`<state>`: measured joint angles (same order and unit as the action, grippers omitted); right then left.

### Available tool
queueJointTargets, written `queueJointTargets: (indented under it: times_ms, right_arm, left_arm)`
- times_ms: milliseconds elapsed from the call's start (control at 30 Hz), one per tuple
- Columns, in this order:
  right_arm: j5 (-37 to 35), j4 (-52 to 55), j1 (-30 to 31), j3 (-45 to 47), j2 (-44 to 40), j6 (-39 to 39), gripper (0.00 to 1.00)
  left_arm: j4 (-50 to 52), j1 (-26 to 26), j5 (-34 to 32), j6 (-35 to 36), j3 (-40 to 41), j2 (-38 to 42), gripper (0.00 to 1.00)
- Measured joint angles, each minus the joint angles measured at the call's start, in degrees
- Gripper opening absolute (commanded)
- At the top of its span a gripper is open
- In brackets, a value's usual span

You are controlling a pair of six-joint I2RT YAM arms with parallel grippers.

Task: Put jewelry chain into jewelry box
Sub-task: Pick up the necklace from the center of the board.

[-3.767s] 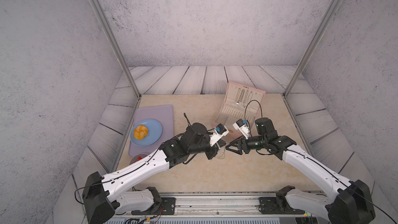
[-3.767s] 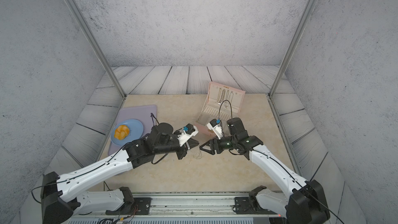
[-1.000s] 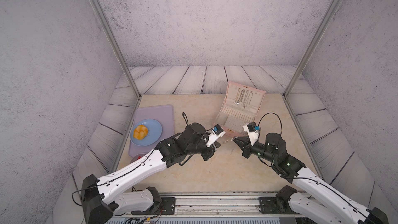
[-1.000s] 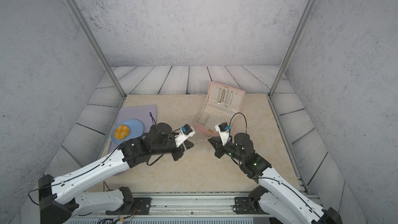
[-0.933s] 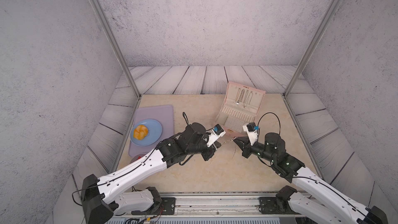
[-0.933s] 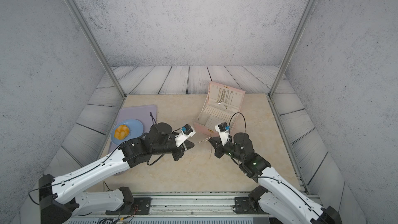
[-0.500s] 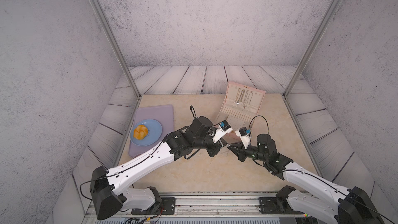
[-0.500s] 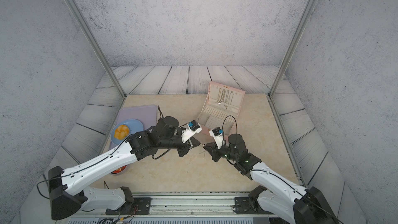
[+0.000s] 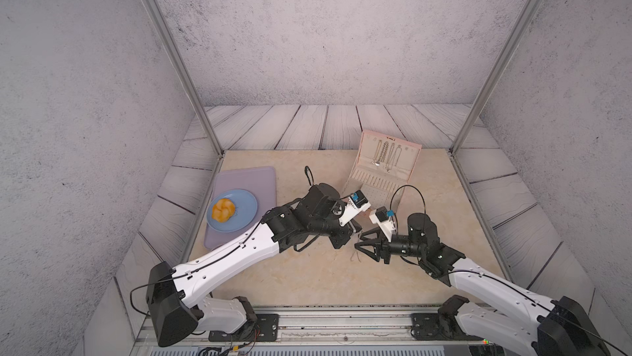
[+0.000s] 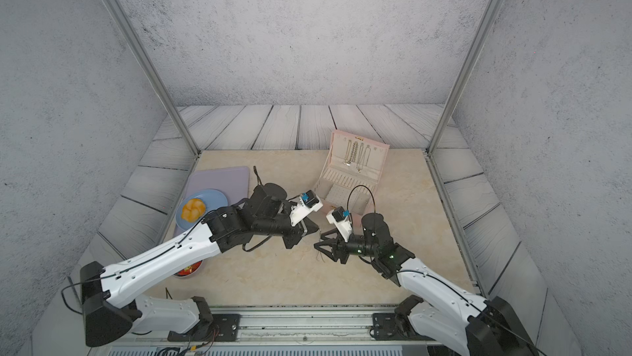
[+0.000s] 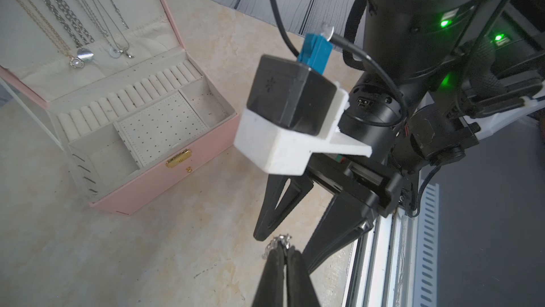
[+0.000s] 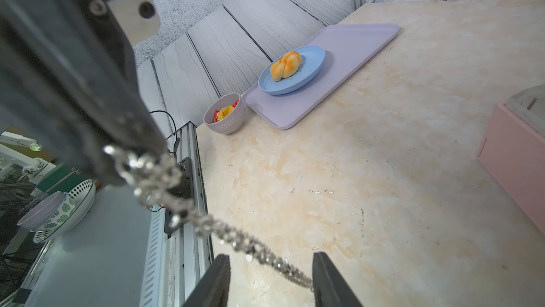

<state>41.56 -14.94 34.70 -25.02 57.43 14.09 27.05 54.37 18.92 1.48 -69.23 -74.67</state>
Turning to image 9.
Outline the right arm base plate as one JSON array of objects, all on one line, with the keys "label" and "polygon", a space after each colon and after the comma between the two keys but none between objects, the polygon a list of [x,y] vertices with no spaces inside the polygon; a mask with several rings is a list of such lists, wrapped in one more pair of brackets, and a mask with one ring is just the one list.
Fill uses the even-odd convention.
[{"label": "right arm base plate", "polygon": [[416,341],[474,341],[462,331],[454,316],[439,313],[411,314],[411,336]]}]

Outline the pink jewelry box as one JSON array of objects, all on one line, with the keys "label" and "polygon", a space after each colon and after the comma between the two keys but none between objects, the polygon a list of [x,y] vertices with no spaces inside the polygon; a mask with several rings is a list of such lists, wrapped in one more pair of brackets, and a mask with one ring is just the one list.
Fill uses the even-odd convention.
[{"label": "pink jewelry box", "polygon": [[397,209],[402,186],[410,181],[421,149],[421,145],[403,139],[364,131],[343,194],[361,190],[373,208]]}]

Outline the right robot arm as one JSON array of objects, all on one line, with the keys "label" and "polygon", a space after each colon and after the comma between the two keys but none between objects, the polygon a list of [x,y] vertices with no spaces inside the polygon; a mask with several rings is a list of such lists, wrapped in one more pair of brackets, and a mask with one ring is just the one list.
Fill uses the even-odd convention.
[{"label": "right robot arm", "polygon": [[394,232],[394,217],[384,209],[370,218],[376,226],[360,237],[357,251],[384,263],[393,256],[413,257],[429,277],[462,291],[437,311],[444,336],[475,336],[519,355],[610,353],[579,303],[533,293],[485,270],[441,242],[427,214],[410,214],[405,235]]}]

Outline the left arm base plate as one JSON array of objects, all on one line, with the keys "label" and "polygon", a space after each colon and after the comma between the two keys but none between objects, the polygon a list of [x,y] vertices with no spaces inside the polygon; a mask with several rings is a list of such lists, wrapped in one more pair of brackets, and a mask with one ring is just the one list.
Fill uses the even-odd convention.
[{"label": "left arm base plate", "polygon": [[208,340],[223,343],[275,342],[278,338],[279,318],[278,314],[258,314],[255,321],[246,321],[235,333],[211,331]]}]

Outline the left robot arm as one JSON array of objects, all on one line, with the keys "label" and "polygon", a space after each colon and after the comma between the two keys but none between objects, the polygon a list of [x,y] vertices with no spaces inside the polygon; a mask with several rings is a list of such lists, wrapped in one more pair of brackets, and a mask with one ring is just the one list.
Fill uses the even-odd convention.
[{"label": "left robot arm", "polygon": [[370,208],[361,191],[342,197],[319,183],[294,201],[267,211],[255,226],[236,239],[196,260],[170,266],[163,261],[149,274],[146,304],[157,344],[170,347],[198,331],[253,341],[263,324],[245,297],[212,297],[219,285],[285,250],[326,237],[334,249],[360,231],[357,215]]}]

